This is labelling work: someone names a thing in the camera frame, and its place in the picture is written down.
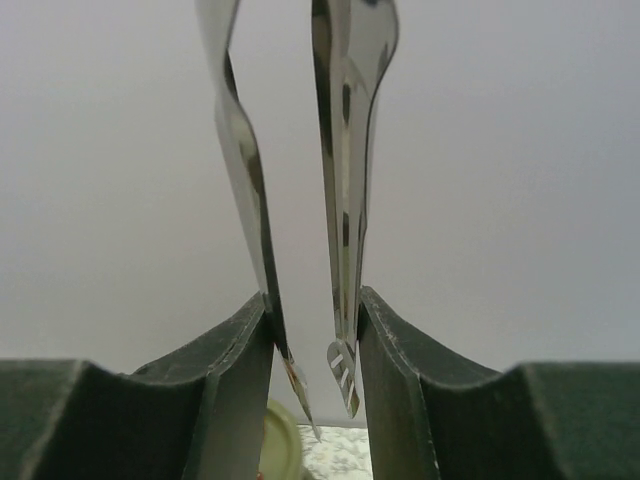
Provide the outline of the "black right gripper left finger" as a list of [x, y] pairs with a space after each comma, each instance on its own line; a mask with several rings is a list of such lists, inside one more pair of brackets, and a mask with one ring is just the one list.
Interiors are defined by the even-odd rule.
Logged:
[[131, 374], [86, 360], [1, 364], [5, 479], [252, 479], [273, 345], [259, 296]]

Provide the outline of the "metal serving tongs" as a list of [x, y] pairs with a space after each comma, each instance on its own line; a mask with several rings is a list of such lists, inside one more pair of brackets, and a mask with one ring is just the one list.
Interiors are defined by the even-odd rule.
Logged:
[[[195, 6], [216, 95], [218, 139], [264, 309], [291, 387], [311, 419], [307, 382], [287, 340], [259, 146], [232, 67], [240, 4], [198, 1]], [[357, 336], [377, 103], [399, 34], [393, 1], [315, 1], [311, 6], [335, 331], [327, 362], [350, 417], [360, 405]]]

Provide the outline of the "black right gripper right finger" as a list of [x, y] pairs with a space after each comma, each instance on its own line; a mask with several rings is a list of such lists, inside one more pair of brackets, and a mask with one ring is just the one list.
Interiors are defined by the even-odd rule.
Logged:
[[377, 479], [635, 479], [639, 366], [482, 366], [361, 292], [359, 346]]

